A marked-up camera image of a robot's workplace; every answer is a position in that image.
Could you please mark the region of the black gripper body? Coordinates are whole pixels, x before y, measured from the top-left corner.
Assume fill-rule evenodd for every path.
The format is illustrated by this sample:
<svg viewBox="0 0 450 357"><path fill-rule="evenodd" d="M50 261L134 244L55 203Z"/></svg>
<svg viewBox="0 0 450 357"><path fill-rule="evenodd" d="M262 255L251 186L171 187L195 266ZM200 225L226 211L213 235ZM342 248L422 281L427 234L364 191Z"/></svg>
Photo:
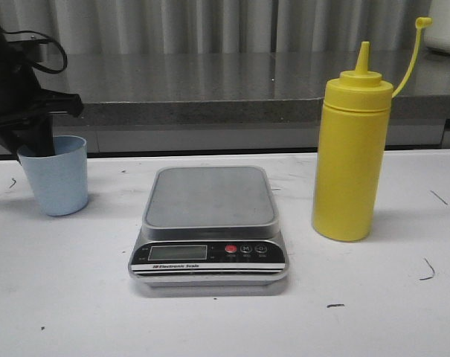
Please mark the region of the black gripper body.
<svg viewBox="0 0 450 357"><path fill-rule="evenodd" d="M78 94L67 94L41 87L35 71L59 74L66 70L68 57L54 38L34 31L38 39L8 42L10 31L0 26L0 126L6 126L40 115L68 114L77 117L83 111ZM32 57L38 45L53 44L62 56L62 67L45 67Z"/></svg>

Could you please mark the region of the black gripper finger outside cup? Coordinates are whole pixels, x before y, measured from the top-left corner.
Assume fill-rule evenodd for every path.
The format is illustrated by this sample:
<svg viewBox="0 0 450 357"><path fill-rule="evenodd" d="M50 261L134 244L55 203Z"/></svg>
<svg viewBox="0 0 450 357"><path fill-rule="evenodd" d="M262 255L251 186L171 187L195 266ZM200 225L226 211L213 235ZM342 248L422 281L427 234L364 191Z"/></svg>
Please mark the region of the black gripper finger outside cup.
<svg viewBox="0 0 450 357"><path fill-rule="evenodd" d="M4 147L18 161L17 150L23 145L19 136L9 128L0 127L0 146Z"/></svg>

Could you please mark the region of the black gripper finger inside cup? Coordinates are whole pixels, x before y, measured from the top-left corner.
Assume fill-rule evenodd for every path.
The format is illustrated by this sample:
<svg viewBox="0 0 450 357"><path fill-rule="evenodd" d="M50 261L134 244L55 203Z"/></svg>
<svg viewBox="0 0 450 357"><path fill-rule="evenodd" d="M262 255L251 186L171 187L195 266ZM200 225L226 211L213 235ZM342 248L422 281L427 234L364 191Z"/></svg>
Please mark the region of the black gripper finger inside cup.
<svg viewBox="0 0 450 357"><path fill-rule="evenodd" d="M20 152L29 156L53 156L54 139L50 115L29 118L15 130Z"/></svg>

